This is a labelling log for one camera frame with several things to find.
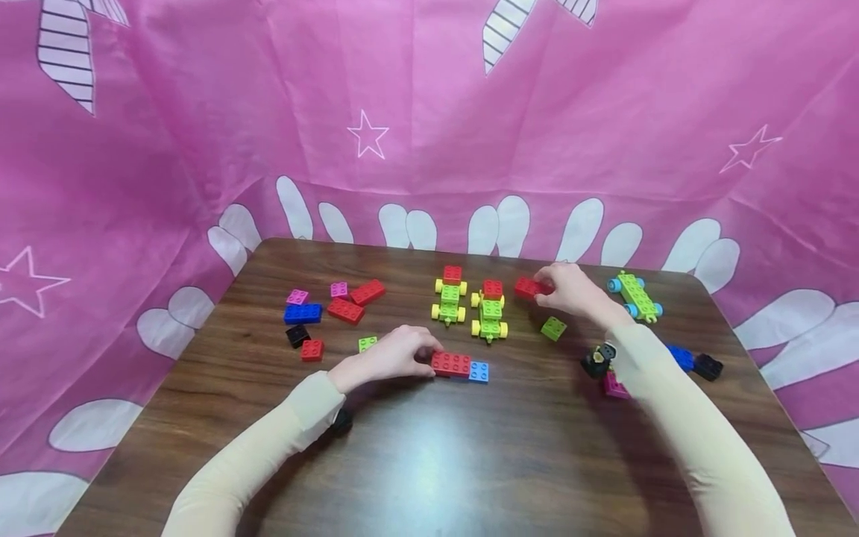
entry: hand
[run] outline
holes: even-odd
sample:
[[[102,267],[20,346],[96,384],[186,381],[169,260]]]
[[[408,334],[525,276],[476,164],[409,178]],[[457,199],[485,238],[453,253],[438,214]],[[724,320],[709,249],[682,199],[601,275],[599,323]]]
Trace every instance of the hand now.
[[[635,322],[623,306],[609,298],[575,263],[544,266],[534,279],[555,288],[550,295],[534,297],[540,306],[586,317],[603,330]]]
[[[361,354],[346,358],[328,372],[328,378],[341,394],[347,394],[370,381],[397,376],[435,376],[427,363],[417,356],[429,357],[444,347],[427,328],[403,325],[380,339]]]

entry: beige sleeve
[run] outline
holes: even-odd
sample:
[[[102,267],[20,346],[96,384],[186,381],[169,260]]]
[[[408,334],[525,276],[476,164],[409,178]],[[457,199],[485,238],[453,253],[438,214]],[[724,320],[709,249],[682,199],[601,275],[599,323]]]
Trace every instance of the beige sleeve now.
[[[704,533],[794,535],[782,499],[731,423],[643,325],[608,333],[618,381],[651,417],[689,487]]]
[[[331,426],[344,400],[325,371],[304,379],[191,478],[162,537],[233,537],[253,495],[287,458]]]

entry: pink fabric backdrop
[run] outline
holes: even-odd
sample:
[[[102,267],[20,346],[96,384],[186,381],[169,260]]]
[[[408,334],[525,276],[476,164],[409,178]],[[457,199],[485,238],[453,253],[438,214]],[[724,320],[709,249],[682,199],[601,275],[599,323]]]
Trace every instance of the pink fabric backdrop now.
[[[56,531],[273,236],[692,272],[856,512],[857,27],[843,0],[0,0],[0,537]]]

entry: table surface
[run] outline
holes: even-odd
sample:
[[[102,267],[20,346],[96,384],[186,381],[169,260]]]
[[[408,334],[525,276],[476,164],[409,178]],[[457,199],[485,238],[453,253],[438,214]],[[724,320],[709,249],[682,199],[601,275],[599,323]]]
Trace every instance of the table surface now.
[[[347,399],[354,427],[289,459],[251,502],[238,535],[696,535],[682,479],[647,417],[605,397],[578,359],[601,341],[568,322],[558,343],[539,333],[551,312],[515,300],[514,281],[544,263],[311,241],[264,242],[88,488],[59,537],[159,535],[188,479],[305,376],[354,354],[357,340],[407,323],[451,351],[490,364],[490,383],[398,379]],[[430,319],[434,281],[461,265],[469,293],[504,284],[509,338],[492,346],[464,325]],[[598,282],[617,274],[583,267]],[[693,375],[760,459],[798,535],[854,535],[856,525],[704,287],[692,276],[637,272],[666,315],[668,344],[707,352],[725,370]],[[308,326],[326,343],[302,363],[284,334],[293,288],[329,302],[328,285],[379,278],[387,287],[359,326],[327,316]],[[689,424],[695,434],[695,424]]]

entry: pink lego brick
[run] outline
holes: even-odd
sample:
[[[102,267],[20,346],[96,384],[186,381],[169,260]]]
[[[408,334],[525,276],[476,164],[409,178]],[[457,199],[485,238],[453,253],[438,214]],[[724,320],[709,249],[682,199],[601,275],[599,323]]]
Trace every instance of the pink lego brick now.
[[[331,284],[331,298],[346,298],[349,296],[349,286],[346,282],[334,282]]]
[[[307,291],[302,291],[300,289],[294,289],[291,293],[289,293],[289,298],[286,299],[287,304],[295,304],[301,306],[308,299]]]
[[[608,371],[602,379],[602,387],[606,389],[606,395],[609,397],[617,397],[618,399],[629,399],[630,394],[626,391],[623,384],[618,382],[614,376],[614,371]]]

